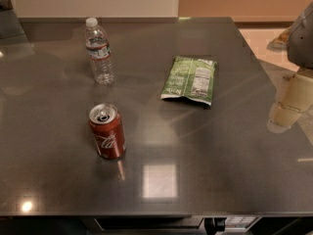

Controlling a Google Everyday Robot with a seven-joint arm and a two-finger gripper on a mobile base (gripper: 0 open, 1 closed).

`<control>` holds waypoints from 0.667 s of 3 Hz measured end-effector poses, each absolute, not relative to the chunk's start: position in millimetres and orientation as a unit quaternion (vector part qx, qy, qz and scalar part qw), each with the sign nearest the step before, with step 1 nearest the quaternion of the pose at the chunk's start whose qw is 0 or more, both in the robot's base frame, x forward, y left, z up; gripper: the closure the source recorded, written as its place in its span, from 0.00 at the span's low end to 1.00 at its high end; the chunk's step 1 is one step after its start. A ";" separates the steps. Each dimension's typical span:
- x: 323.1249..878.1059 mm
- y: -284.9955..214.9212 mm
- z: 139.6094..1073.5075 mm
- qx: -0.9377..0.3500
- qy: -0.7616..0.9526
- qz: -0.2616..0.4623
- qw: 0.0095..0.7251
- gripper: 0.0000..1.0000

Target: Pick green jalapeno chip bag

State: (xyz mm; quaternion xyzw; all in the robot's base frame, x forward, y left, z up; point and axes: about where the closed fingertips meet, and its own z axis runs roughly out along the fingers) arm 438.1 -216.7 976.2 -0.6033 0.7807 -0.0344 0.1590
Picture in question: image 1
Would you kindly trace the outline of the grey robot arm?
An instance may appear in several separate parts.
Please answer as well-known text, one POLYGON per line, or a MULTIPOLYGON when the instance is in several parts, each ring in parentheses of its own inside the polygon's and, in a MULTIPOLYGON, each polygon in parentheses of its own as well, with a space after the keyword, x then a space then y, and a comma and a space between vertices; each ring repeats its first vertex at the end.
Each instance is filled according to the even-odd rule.
POLYGON ((288 60, 299 66, 273 105, 268 125, 281 133, 313 105, 313 2, 291 25, 287 39, 288 60))

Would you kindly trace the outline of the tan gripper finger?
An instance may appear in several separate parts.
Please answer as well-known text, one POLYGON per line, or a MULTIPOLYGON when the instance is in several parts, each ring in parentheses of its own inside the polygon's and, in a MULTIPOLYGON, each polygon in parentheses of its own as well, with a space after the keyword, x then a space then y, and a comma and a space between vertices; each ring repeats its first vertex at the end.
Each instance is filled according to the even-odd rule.
POLYGON ((283 96, 274 104, 270 122, 291 127, 313 105, 313 70, 301 68, 287 84, 283 96))

